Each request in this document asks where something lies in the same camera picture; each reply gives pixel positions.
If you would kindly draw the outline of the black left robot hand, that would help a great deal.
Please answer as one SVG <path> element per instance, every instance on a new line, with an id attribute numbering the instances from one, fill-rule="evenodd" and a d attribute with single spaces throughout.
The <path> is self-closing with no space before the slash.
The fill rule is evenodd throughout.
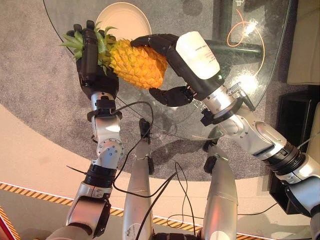
<path id="1" fill-rule="evenodd" d="M 98 65 L 98 38 L 94 29 L 95 23 L 87 20 L 85 28 L 74 24 L 73 29 L 66 33 L 68 37 L 75 37 L 76 33 L 82 37 L 81 57 L 76 58 L 80 87 L 89 99 L 97 92 L 110 94 L 115 99 L 119 91 L 119 79 L 112 70 L 104 70 Z"/>

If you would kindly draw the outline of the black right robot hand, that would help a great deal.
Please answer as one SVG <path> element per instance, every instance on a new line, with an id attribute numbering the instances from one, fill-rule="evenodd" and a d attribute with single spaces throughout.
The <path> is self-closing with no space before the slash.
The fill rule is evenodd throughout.
<path id="1" fill-rule="evenodd" d="M 186 86 L 169 90 L 149 89 L 151 96 L 165 106 L 181 107 L 193 99 L 203 101 L 224 84 L 215 55 L 197 31 L 181 36 L 169 33 L 145 35 L 132 40 L 130 44 L 132 47 L 147 46 L 155 50 L 187 83 Z"/>

